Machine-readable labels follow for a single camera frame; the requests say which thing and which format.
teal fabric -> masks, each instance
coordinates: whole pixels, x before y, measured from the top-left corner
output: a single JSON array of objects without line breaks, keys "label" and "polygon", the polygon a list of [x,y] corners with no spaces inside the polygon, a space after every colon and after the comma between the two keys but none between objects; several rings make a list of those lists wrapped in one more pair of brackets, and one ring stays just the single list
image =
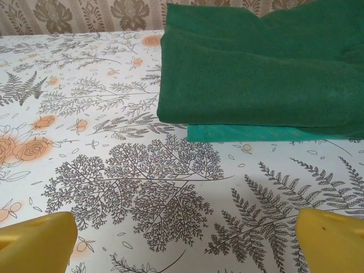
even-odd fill
[{"label": "teal fabric", "polygon": [[342,139],[342,136],[318,135],[294,127],[249,125],[188,125],[187,141],[308,141]]},{"label": "teal fabric", "polygon": [[168,5],[162,122],[363,138],[363,103],[363,0],[317,0],[261,19],[240,8]]}]

beige wallpaper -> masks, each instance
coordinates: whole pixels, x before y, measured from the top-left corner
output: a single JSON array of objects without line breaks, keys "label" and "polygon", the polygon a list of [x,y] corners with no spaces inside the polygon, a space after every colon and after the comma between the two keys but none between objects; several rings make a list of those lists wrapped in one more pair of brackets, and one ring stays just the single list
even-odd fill
[{"label": "beige wallpaper", "polygon": [[167,3],[231,6],[257,16],[311,0],[0,0],[1,35],[160,30]]}]

patterned tablecloth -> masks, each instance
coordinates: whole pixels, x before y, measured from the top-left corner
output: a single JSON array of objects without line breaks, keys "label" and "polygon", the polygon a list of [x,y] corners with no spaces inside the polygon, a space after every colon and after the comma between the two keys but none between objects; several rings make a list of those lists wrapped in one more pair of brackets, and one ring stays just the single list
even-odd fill
[{"label": "patterned tablecloth", "polygon": [[188,143],[162,34],[0,40],[0,227],[71,211],[68,273],[308,272],[298,210],[363,217],[363,143]]}]

